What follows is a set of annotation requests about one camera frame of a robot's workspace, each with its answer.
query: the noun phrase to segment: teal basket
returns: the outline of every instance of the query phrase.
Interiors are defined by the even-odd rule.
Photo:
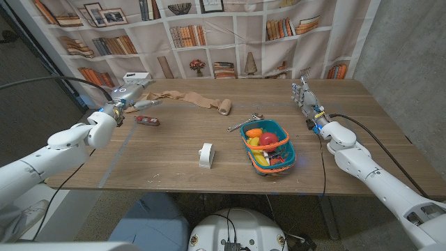
[[[277,147],[276,151],[284,149],[284,152],[281,154],[281,157],[285,159],[285,162],[279,163],[276,165],[271,166],[263,166],[260,165],[254,158],[252,154],[251,148],[253,146],[248,146],[246,141],[249,139],[249,137],[246,136],[246,132],[251,129],[255,128],[261,128],[266,132],[271,132],[276,134],[278,140],[279,140],[279,146]],[[260,121],[254,121],[250,123],[246,123],[245,125],[242,125],[240,128],[240,134],[243,138],[243,144],[245,145],[246,152],[248,153],[249,159],[252,161],[252,164],[254,165],[254,169],[256,172],[260,175],[266,175],[266,174],[273,174],[277,172],[284,171],[292,166],[294,166],[295,163],[295,151],[293,148],[293,145],[291,141],[289,140],[288,133],[276,122],[270,119],[267,120],[260,120]],[[260,148],[267,149],[268,146],[260,146]]]

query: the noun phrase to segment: red toy apple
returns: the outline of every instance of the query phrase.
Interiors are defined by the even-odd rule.
[[[265,132],[260,136],[260,140],[259,140],[259,144],[261,146],[267,146],[269,144],[274,144],[277,143],[279,141],[279,139],[277,138],[277,136],[274,133],[271,132]],[[276,149],[277,147],[273,147],[270,149],[266,149],[265,151],[267,152],[272,152]]]

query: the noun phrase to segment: bookshelf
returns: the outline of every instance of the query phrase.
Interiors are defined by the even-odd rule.
[[[310,78],[326,78],[331,67],[345,63],[349,66],[346,78],[351,78],[363,45],[363,41],[357,38],[365,38],[371,26],[371,21],[364,19],[373,20],[380,2],[301,0],[293,6],[280,8],[280,0],[260,1],[250,13],[244,12],[243,7],[228,5],[228,9],[237,11],[202,14],[199,0],[156,0],[161,18],[142,21],[136,0],[54,0],[69,3],[83,23],[83,26],[61,27],[48,24],[33,0],[20,1],[43,32],[48,34],[48,40],[75,76],[82,78],[78,67],[91,67],[101,72],[108,70],[115,84],[123,84],[122,76],[133,71],[146,71],[154,78],[164,78],[157,59],[159,56],[166,57],[175,78],[196,78],[196,72],[189,68],[193,59],[206,63],[202,78],[210,79],[214,78],[213,63],[216,61],[234,63],[239,78],[267,77],[282,72],[287,72],[288,78],[297,78],[300,70],[305,68],[311,68]],[[78,8],[93,2],[99,2],[103,9],[122,8],[128,24],[103,28],[90,26]],[[180,2],[192,3],[188,14],[177,16],[167,8]],[[268,40],[268,20],[289,17],[296,28],[300,20],[317,15],[321,16],[318,28],[302,35]],[[207,45],[175,48],[170,28],[188,25],[202,26],[207,31]],[[83,40],[96,57],[87,59],[69,55],[59,40],[60,36]],[[129,36],[138,54],[100,56],[92,39],[117,36]],[[258,69],[254,76],[247,76],[244,72],[248,52],[252,52]],[[286,68],[278,70],[283,61],[287,61]]]

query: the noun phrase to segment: tape roll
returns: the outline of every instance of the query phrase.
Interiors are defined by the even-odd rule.
[[[231,101],[229,99],[225,99],[223,100],[222,104],[218,107],[218,112],[221,115],[228,115],[229,112],[231,111]]]

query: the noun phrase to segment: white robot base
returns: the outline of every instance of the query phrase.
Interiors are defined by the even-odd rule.
[[[270,218],[246,208],[230,208],[228,216],[228,210],[229,208],[223,209],[209,215],[192,230],[188,244],[189,251],[240,249],[288,251],[284,232]]]

